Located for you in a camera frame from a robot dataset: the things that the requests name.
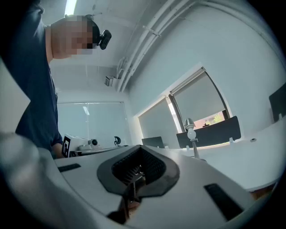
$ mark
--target roller shade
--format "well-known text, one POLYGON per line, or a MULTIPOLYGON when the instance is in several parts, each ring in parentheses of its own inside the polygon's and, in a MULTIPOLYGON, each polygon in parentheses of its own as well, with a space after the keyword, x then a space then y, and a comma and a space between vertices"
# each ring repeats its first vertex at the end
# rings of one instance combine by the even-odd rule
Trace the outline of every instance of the roller shade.
POLYGON ((114 136, 120 145, 130 144, 123 103, 89 103, 88 132, 90 139, 97 139, 101 147, 114 147, 114 136))
POLYGON ((115 103, 61 103, 58 104, 58 127, 65 134, 97 139, 103 148, 114 147, 114 136, 120 145, 131 144, 124 104, 115 103))
POLYGON ((144 138, 162 137, 164 146, 179 148, 177 129, 165 99, 139 116, 144 138))
POLYGON ((223 102, 204 72, 174 94, 183 122, 186 118, 197 121, 223 111, 223 102))

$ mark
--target white desk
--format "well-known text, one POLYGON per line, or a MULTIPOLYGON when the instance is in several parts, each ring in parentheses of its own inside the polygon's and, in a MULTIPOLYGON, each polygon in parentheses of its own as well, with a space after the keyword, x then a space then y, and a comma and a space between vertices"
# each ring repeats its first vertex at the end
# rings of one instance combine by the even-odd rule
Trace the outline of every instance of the white desk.
MULTIPOLYGON (((97 168, 102 162, 130 148, 132 146, 100 154, 57 159, 55 164, 59 167, 78 163, 80 168, 61 173, 62 180, 64 178, 74 194, 76 193, 90 207, 102 215, 108 215, 118 209, 121 196, 110 193, 103 187, 97 176, 97 168)), ((165 149, 156 148, 155 151, 177 164, 179 179, 164 195, 143 198, 134 216, 127 221, 127 226, 133 228, 139 226, 143 229, 223 226, 227 220, 204 189, 204 186, 212 183, 218 184, 243 210, 254 203, 248 192, 207 163, 165 149)), ((58 187, 66 188, 58 178, 54 177, 55 174, 51 174, 59 173, 55 164, 53 168, 47 170, 47 174, 58 187)))
MULTIPOLYGON (((193 156, 193 149, 172 149, 193 156)), ((248 191, 275 183, 286 165, 286 117, 245 140, 198 148, 200 158, 248 191)))

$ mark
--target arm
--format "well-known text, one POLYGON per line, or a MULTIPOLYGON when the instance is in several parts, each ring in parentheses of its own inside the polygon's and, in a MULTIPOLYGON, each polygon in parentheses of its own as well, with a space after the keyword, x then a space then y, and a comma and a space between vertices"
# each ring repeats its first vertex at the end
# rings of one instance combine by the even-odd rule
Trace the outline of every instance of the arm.
POLYGON ((62 154, 62 144, 56 143, 52 146, 54 153, 56 154, 57 158, 64 158, 62 154))

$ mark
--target man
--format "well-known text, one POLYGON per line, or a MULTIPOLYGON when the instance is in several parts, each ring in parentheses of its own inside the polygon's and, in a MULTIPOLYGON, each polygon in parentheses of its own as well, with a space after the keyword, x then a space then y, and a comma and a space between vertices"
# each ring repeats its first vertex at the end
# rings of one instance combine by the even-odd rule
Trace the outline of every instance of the man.
POLYGON ((68 16, 44 26, 43 12, 39 4, 31 5, 3 61, 31 100, 16 133, 61 158, 63 140, 58 131, 57 95, 49 63, 52 59, 79 54, 82 49, 94 48, 100 33, 97 25, 83 16, 68 16))

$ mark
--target wall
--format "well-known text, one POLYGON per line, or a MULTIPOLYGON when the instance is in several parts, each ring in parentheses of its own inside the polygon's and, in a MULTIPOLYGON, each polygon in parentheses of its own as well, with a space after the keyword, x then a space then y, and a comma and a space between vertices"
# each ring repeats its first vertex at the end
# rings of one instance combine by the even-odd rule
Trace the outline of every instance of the wall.
MULTIPOLYGON (((283 117, 253 134, 254 142, 247 138, 217 147, 199 147, 198 153, 201 159, 241 187, 254 191, 275 183, 282 175, 286 166, 285 136, 286 117, 283 117)), ((172 151, 194 156, 193 149, 172 151)))
POLYGON ((58 91, 58 103, 66 102, 124 102, 131 142, 141 144, 142 133, 137 117, 131 114, 127 92, 117 93, 104 84, 105 76, 114 75, 114 68, 92 65, 52 66, 51 73, 58 91))
POLYGON ((144 138, 161 137, 164 147, 180 148, 177 128, 166 99, 139 116, 139 122, 144 138))
POLYGON ((30 99, 15 82, 0 57, 0 132, 15 132, 30 99))
POLYGON ((242 21, 213 8, 196 6, 185 18, 158 39, 154 54, 131 82, 133 114, 201 63, 238 117, 242 136, 269 126, 269 95, 286 81, 270 46, 242 21))

